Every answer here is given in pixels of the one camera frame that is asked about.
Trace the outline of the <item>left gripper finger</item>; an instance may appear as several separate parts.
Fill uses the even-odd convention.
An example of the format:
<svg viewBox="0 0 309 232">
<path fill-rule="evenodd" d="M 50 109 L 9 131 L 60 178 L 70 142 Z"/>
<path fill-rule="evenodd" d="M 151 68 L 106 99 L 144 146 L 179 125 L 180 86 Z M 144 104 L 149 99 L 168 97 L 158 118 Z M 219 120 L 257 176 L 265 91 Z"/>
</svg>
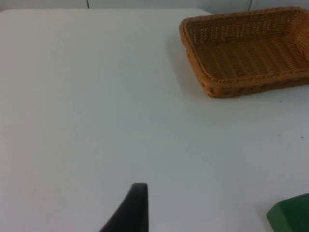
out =
<svg viewBox="0 0 309 232">
<path fill-rule="evenodd" d="M 148 185 L 134 183 L 101 232 L 148 232 Z"/>
</svg>

